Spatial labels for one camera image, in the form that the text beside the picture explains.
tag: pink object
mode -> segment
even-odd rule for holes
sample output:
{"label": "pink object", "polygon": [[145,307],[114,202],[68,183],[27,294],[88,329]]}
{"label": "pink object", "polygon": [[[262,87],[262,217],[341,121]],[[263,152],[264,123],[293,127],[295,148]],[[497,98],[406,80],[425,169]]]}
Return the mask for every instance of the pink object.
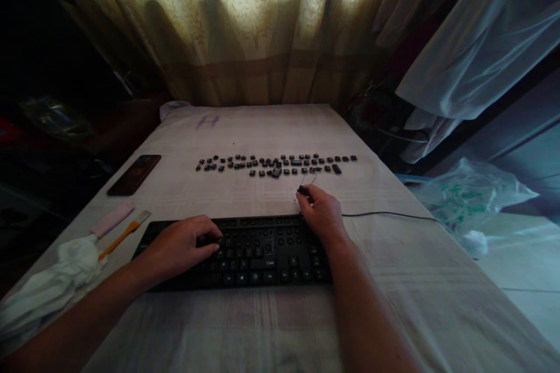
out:
{"label": "pink object", "polygon": [[125,201],[94,224],[89,231],[97,236],[97,239],[101,239],[108,231],[123,221],[132,210],[134,210],[134,203]]}

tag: orange handle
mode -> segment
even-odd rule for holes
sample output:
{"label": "orange handle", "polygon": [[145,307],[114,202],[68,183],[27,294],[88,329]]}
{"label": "orange handle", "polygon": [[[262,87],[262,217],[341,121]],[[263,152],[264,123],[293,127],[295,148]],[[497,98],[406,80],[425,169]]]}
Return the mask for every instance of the orange handle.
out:
{"label": "orange handle", "polygon": [[137,221],[133,221],[131,224],[129,224],[127,229],[124,231],[124,233],[121,234],[120,237],[111,244],[111,246],[109,246],[107,249],[105,249],[101,255],[99,255],[98,261],[102,260],[108,254],[113,252],[113,250],[119,245],[119,243],[122,242],[124,240],[124,238],[130,234],[130,232],[137,229],[138,226],[140,226],[140,223],[138,223]]}

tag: tile floor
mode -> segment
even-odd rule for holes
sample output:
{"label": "tile floor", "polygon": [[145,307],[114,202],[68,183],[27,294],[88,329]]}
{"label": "tile floor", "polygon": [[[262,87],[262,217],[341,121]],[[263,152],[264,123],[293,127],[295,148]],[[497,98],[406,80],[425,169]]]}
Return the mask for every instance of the tile floor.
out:
{"label": "tile floor", "polygon": [[478,265],[560,351],[560,227],[500,213],[480,230],[489,241]]}

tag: white sheet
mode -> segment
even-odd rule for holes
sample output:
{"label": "white sheet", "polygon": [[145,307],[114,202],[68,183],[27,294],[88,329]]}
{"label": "white sheet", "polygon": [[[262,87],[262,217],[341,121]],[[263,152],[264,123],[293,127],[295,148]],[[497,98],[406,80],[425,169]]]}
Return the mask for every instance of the white sheet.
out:
{"label": "white sheet", "polygon": [[[22,281],[56,260],[58,244],[86,235],[102,215],[130,199],[106,191],[140,154],[162,159],[132,197],[136,211],[100,246],[114,241],[137,212],[148,209],[152,217],[111,254],[103,277],[130,260],[153,220],[297,213],[293,200],[301,175],[274,180],[249,177],[247,169],[195,171],[201,158],[238,153],[355,154],[357,162],[340,164],[342,175],[322,172],[316,181],[345,213],[429,215],[327,105],[180,108]],[[435,222],[375,215],[346,218],[345,225],[427,371],[560,370],[558,353]],[[332,293],[313,286],[146,294],[85,371],[340,371]]]}

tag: beige curtain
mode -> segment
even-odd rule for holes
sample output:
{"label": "beige curtain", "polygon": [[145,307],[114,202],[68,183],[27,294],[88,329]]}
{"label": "beige curtain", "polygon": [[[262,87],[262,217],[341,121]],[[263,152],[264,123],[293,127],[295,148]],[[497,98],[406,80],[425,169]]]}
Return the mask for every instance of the beige curtain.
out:
{"label": "beige curtain", "polygon": [[[178,100],[340,110],[383,58],[379,17],[372,31],[380,5],[386,21],[398,1],[76,0],[67,8],[113,65],[163,75]],[[409,19],[398,19],[393,43]]]}

